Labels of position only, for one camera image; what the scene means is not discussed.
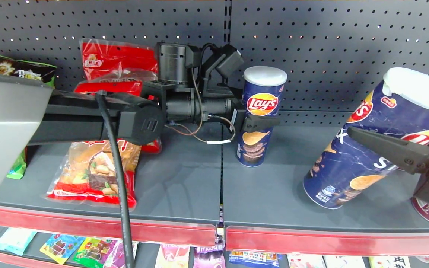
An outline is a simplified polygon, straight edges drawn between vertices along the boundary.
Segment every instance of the potato chip image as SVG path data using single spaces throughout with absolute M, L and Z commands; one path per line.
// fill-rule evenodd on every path
M 332 149 L 332 141 L 330 141 L 330 143 L 327 145 L 327 147 L 325 148 L 324 151 L 328 151 L 329 153 L 332 153 L 332 154 L 336 154 L 337 153 L 336 150 Z
M 247 145 L 254 145 L 254 144 L 257 144 L 260 140 L 262 140 L 262 138 L 264 138 L 268 134 L 269 134 L 269 131 L 267 133 L 259 132 L 259 131 L 255 131 L 251 133 L 244 132 L 243 141 Z
M 354 190 L 364 190 L 384 177 L 385 175 L 360 176 L 350 181 L 350 187 Z

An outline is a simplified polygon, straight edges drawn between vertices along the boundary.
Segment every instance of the pegboard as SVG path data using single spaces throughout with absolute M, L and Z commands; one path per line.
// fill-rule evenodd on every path
M 429 0 L 236 0 L 231 14 L 246 63 L 230 85 L 247 67 L 280 68 L 284 110 L 352 111 L 389 68 L 429 75 Z
M 85 79 L 80 38 L 223 45 L 224 22 L 224 1 L 0 0 L 0 54 L 54 64 L 56 88 L 73 90 Z
M 59 66 L 58 89 L 85 79 L 80 38 L 229 42 L 246 61 L 231 86 L 243 87 L 247 67 L 281 68 L 281 110 L 309 116 L 282 112 L 282 124 L 338 124 L 389 68 L 429 74 L 429 0 L 0 0 L 0 54 Z

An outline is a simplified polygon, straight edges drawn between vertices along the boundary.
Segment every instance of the gray shelf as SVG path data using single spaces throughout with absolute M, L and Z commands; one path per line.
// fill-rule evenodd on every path
M 339 127 L 275 127 L 264 163 L 242 166 L 236 144 L 224 147 L 227 226 L 347 232 L 429 232 L 412 207 L 417 176 L 396 172 L 337 210 L 309 199 L 302 179 Z
M 207 124 L 200 136 L 218 140 L 219 124 Z M 217 224 L 219 221 L 221 146 L 165 131 L 160 154 L 142 154 L 136 170 L 136 208 L 132 219 Z M 119 218 L 117 207 L 93 207 L 44 199 L 70 144 L 41 146 L 22 180 L 5 179 L 0 205 L 73 215 Z

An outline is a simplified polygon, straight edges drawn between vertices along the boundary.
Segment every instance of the wire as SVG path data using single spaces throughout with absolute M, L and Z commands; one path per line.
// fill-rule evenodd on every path
M 130 216 L 127 204 L 127 189 L 125 186 L 124 168 L 122 167 L 119 146 L 117 144 L 117 139 L 115 138 L 114 127 L 112 125 L 112 120 L 110 119 L 109 110 L 107 110 L 107 105 L 105 105 L 105 100 L 102 93 L 97 93 L 95 95 L 95 100 L 97 100 L 99 110 L 102 113 L 102 117 L 104 118 L 105 128 L 107 129 L 110 146 L 112 148 L 112 156 L 114 157 L 117 186 L 119 189 L 120 217 L 122 223 L 122 241 L 124 243 L 125 263 L 127 268 L 134 268 L 135 265 L 133 261 L 133 248 L 131 243 Z
M 213 47 L 214 45 L 215 44 L 213 44 L 213 43 L 207 43 L 207 44 L 203 45 L 203 47 L 201 48 L 201 62 L 203 62 L 204 51 L 209 47 Z M 201 78 L 201 66 L 198 67 L 198 79 L 202 79 Z
M 236 136 L 236 129 L 235 129 L 235 126 L 233 125 L 233 123 L 231 123 L 231 121 L 229 121 L 227 118 L 225 118 L 225 117 L 219 117 L 218 115 L 210 115 L 210 117 L 216 117 L 216 118 L 219 118 L 219 119 L 221 119 L 221 120 L 223 120 L 223 121 L 227 122 L 227 123 L 228 123 L 228 124 L 233 128 L 233 134 L 231 135 L 231 138 L 230 138 L 230 139 L 228 139 L 228 140 L 223 140 L 223 141 L 206 141 L 206 140 L 200 139 L 200 138 L 199 138 L 198 136 L 196 136 L 196 135 L 193 135 L 193 137 L 194 137 L 195 139 L 199 140 L 200 142 L 204 142 L 204 143 L 206 143 L 206 144 L 225 144 L 225 143 L 232 142 L 232 141 L 233 141 L 233 139 L 235 139 L 235 136 Z M 183 127 L 184 129 L 186 129 L 186 130 L 188 130 L 188 131 L 189 131 L 189 128 L 187 128 L 185 125 L 178 124 L 178 123 L 175 123 L 174 125 L 177 125 L 177 126 Z

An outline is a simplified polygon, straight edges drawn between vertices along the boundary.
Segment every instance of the purple package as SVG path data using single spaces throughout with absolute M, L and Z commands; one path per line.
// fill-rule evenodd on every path
M 138 242 L 132 242 L 133 257 L 137 252 Z M 107 260 L 104 263 L 104 268 L 125 268 L 125 257 L 124 257 L 124 243 L 122 240 L 117 240 L 114 244 L 114 249 L 107 256 Z
M 212 248 L 195 248 L 193 268 L 225 268 L 223 248 L 223 243 L 216 244 Z

